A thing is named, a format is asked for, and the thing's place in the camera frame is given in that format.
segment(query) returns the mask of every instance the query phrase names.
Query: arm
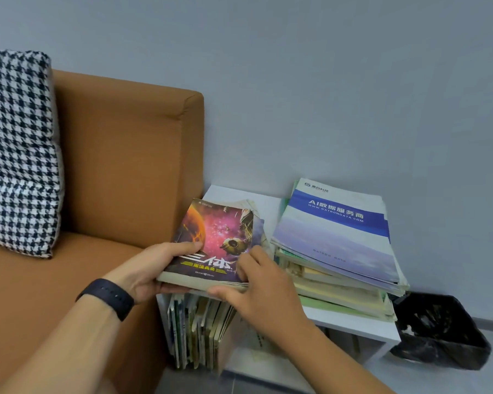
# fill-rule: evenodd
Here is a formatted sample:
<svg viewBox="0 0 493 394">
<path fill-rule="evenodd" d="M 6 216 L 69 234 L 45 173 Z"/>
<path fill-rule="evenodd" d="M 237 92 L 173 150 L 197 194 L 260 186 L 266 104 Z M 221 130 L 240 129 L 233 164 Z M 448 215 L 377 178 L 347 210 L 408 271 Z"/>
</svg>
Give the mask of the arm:
<svg viewBox="0 0 493 394">
<path fill-rule="evenodd" d="M 241 277 L 249 281 L 245 293 L 214 286 L 209 294 L 228 301 L 276 343 L 317 393 L 393 393 L 309 321 L 291 278 L 260 246 L 241 255 L 238 267 Z"/>
<path fill-rule="evenodd" d="M 156 278 L 174 256 L 195 253 L 200 247 L 195 243 L 154 245 L 104 278 L 127 291 L 136 304 L 161 292 L 186 291 L 160 284 Z M 94 393 L 119 326 L 119 318 L 110 306 L 94 296 L 82 296 L 0 394 Z"/>
</svg>

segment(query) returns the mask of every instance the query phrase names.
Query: hand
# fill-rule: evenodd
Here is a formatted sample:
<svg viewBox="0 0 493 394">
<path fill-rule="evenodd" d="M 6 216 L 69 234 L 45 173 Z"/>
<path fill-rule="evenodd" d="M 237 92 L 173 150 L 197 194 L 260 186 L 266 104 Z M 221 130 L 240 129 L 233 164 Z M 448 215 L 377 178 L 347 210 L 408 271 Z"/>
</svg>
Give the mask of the hand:
<svg viewBox="0 0 493 394">
<path fill-rule="evenodd" d="M 245 293 L 228 286 L 212 286 L 208 294 L 230 303 L 256 331 L 285 350 L 287 343 L 315 327 L 303 312 L 291 278 L 261 246 L 242 254 L 237 270 L 242 279 L 248 278 Z"/>
<path fill-rule="evenodd" d="M 186 292 L 188 288 L 158 282 L 156 279 L 172 258 L 196 253 L 201 250 L 202 245 L 202 242 L 153 245 L 108 272 L 103 278 L 127 291 L 136 304 L 143 303 L 159 293 Z"/>
</svg>

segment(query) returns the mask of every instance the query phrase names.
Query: left hand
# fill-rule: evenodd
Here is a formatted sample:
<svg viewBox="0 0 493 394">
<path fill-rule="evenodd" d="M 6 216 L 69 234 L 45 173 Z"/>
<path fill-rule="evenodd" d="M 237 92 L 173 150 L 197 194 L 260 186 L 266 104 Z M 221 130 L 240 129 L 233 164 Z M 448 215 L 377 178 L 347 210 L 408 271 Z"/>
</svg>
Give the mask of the left hand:
<svg viewBox="0 0 493 394">
<path fill-rule="evenodd" d="M 189 289 L 162 283 L 157 277 L 175 256 L 201 250 L 203 242 L 161 243 L 153 245 L 130 258 L 103 278 L 127 291 L 135 304 L 143 303 L 159 293 L 183 293 Z"/>
</svg>

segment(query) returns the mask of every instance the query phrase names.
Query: orange sofa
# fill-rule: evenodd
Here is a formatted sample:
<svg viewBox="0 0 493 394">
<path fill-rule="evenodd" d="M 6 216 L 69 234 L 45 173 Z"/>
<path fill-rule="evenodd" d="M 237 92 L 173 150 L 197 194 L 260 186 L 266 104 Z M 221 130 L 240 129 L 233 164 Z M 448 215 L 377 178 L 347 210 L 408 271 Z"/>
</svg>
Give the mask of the orange sofa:
<svg viewBox="0 0 493 394">
<path fill-rule="evenodd" d="M 66 194 L 50 260 L 0 247 L 0 385 L 77 294 L 142 248 L 171 239 L 203 190 L 199 92 L 53 71 Z M 123 322 L 105 376 L 151 393 L 168 351 L 155 299 Z"/>
</svg>

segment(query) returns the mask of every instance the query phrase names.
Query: throw pillow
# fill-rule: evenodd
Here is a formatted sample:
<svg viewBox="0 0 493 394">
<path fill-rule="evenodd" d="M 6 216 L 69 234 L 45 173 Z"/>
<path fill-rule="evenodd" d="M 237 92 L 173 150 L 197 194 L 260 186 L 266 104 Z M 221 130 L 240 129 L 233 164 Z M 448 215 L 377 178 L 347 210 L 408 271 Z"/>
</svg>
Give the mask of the throw pillow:
<svg viewBox="0 0 493 394">
<path fill-rule="evenodd" d="M 0 50 L 0 245 L 51 257 L 63 171 L 49 57 Z"/>
</svg>

